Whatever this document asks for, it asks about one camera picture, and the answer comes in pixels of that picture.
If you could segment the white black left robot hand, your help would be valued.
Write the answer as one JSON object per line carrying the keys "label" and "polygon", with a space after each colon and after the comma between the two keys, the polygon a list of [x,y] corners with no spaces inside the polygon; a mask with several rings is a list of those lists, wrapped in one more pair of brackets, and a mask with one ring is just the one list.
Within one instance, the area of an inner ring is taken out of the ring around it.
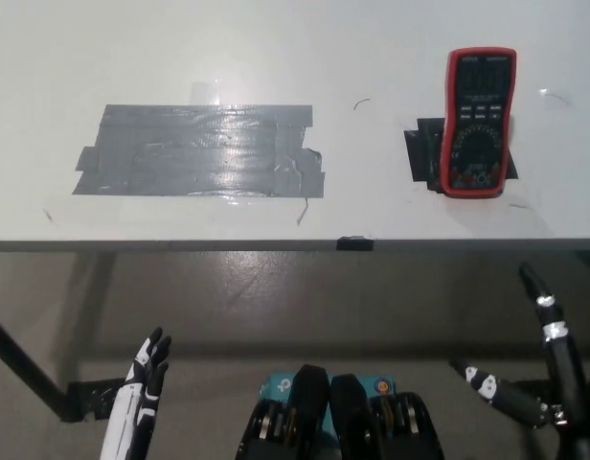
{"label": "white black left robot hand", "polygon": [[169,369],[171,337],[156,328],[131,361],[103,438],[101,460],[145,460]]}

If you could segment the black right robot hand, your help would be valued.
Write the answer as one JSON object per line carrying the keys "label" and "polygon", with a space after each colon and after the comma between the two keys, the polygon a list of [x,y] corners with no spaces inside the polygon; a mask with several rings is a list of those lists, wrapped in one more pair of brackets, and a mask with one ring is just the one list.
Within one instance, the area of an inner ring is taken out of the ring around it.
{"label": "black right robot hand", "polygon": [[449,365],[479,397],[522,426],[553,426],[559,437],[558,459],[590,459],[590,381],[562,306],[529,264],[519,278],[540,323],[548,370],[546,380],[510,382],[463,359]]}

